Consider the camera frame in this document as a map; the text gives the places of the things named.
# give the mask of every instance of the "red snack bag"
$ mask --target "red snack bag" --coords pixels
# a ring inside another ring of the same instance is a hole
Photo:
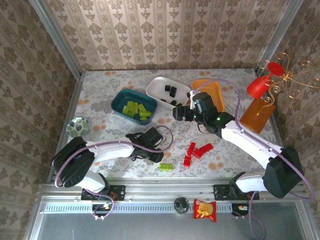
[[[193,202],[194,219],[211,219],[217,222],[217,203],[215,201],[205,202],[195,199]]]

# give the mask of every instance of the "gold metal wire decoration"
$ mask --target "gold metal wire decoration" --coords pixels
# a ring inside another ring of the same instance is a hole
[[[288,70],[289,64],[290,64],[290,57],[288,54],[286,54],[285,52],[278,52],[275,56],[278,60],[284,60],[285,58],[287,58],[286,68],[284,69],[284,73],[281,76],[274,75],[274,74],[270,73],[269,75],[265,75],[262,77],[264,84],[269,86],[269,88],[268,88],[269,96],[266,96],[263,98],[263,100],[267,103],[267,105],[262,106],[261,110],[257,113],[257,115],[259,115],[259,113],[262,111],[263,108],[270,107],[275,103],[276,99],[275,99],[274,94],[277,94],[280,92],[280,90],[281,90],[280,84],[282,84],[282,83],[285,84],[284,85],[285,91],[286,91],[286,94],[288,95],[288,97],[291,99],[296,99],[296,100],[302,99],[303,95],[302,95],[301,91],[297,88],[293,90],[293,93],[289,93],[289,86],[288,85],[291,84],[291,82],[296,83],[299,86],[305,86],[305,87],[317,88],[317,89],[320,88],[319,78],[313,78],[311,80],[311,84],[306,84],[306,83],[295,80],[296,76],[306,74],[306,73],[314,70],[315,66],[312,62],[310,62],[308,60],[301,61],[300,65],[303,68],[306,68],[306,70],[294,74],[292,71]],[[270,63],[270,61],[268,61],[268,60],[260,60],[257,65],[262,70],[265,70],[269,63]]]

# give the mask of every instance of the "floral wallpaper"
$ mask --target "floral wallpaper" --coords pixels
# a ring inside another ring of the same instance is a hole
[[[82,71],[253,68],[289,0],[42,0]]]
[[[289,69],[295,74],[307,70],[301,66],[301,61],[314,63],[314,70],[295,80],[311,84],[312,79],[320,79],[319,0],[303,2],[276,52],[288,53]],[[297,87],[292,84],[291,92]],[[279,94],[276,119],[285,145],[294,146],[298,150],[304,173],[316,192],[316,200],[311,206],[320,226],[320,88],[302,86],[299,89],[301,99],[291,99],[285,91]]]
[[[0,0],[0,239],[22,239],[75,79],[26,0]]]

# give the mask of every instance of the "red cup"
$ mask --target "red cup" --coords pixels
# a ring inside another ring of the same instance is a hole
[[[259,99],[268,91],[270,86],[270,76],[260,76],[246,88],[248,94],[254,99]]]

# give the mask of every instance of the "patterned tablecloth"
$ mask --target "patterned tablecloth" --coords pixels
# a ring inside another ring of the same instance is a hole
[[[252,69],[189,69],[189,70],[123,70],[123,71],[90,71],[82,76],[83,88],[76,108],[76,117],[86,117],[89,121],[89,132],[84,136],[86,141],[108,141],[124,137],[128,133],[145,132],[158,125],[168,126],[174,135],[172,147],[165,152],[163,163],[172,163],[173,171],[159,171],[159,164],[146,159],[131,161],[127,158],[115,158],[102,161],[92,166],[91,170],[100,172],[106,177],[233,177],[239,172],[252,172],[261,166],[240,148],[214,134],[200,133],[195,122],[175,121],[172,110],[158,106],[151,123],[141,126],[121,116],[111,109],[111,102],[117,93],[124,88],[146,93],[152,79],[163,76],[168,79],[191,86],[201,78],[224,78],[232,81],[241,92],[239,117],[249,107],[252,98],[246,88],[255,79]],[[225,111],[234,115],[237,95],[231,85],[220,83]],[[167,137],[166,130],[159,131]],[[275,142],[274,131],[270,121],[260,134],[270,142]],[[191,142],[201,147],[211,143],[214,147],[200,160],[192,158],[190,168],[183,166],[186,151]]]

